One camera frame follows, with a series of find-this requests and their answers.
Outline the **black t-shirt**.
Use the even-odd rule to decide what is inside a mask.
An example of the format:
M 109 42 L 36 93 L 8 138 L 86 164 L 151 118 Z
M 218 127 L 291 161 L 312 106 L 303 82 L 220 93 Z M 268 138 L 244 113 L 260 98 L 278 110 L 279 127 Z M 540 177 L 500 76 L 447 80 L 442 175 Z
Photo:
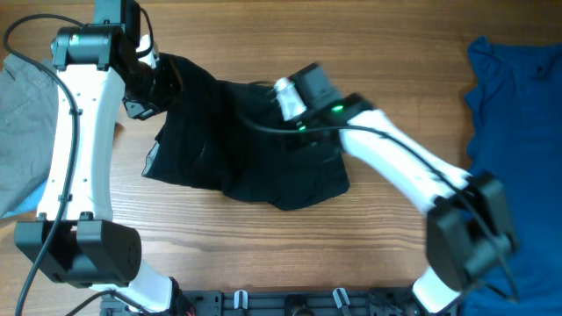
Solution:
M 281 128 L 280 110 L 266 86 L 214 78 L 188 59 L 161 54 L 160 64 L 180 78 L 163 99 L 166 119 L 155 136 L 142 175 L 164 183 L 218 190 L 250 203 L 293 211 L 338 197 L 349 189 L 341 153 L 329 144 L 293 147 L 291 135 L 249 128 Z

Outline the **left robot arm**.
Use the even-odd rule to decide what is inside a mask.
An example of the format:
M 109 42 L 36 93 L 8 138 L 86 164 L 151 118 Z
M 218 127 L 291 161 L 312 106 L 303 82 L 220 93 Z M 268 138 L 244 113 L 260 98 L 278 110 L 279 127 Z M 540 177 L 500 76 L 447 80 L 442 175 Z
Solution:
M 141 43 L 147 22 L 135 1 L 98 1 L 91 23 L 69 19 L 57 33 L 45 68 L 58 88 L 47 187 L 36 218 L 17 223 L 14 241 L 32 274 L 117 299 L 140 315 L 190 315 L 177 282 L 143 260 L 139 233 L 113 219 L 109 174 L 119 109 L 147 119 L 179 87 Z

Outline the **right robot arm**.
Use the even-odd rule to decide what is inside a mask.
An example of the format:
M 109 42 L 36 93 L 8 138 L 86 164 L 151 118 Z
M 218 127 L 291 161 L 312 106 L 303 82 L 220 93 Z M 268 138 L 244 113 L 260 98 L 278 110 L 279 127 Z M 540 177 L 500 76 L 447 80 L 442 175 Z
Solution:
M 518 300 L 507 259 L 520 241 L 498 179 L 489 173 L 474 176 L 431 154 L 366 98 L 343 95 L 317 63 L 277 80 L 274 90 L 290 131 L 304 142 L 338 143 L 425 218 L 429 266 L 411 288 L 424 312 L 448 311 L 484 285 L 485 274 L 496 267 L 508 280 L 510 292 L 504 298 Z

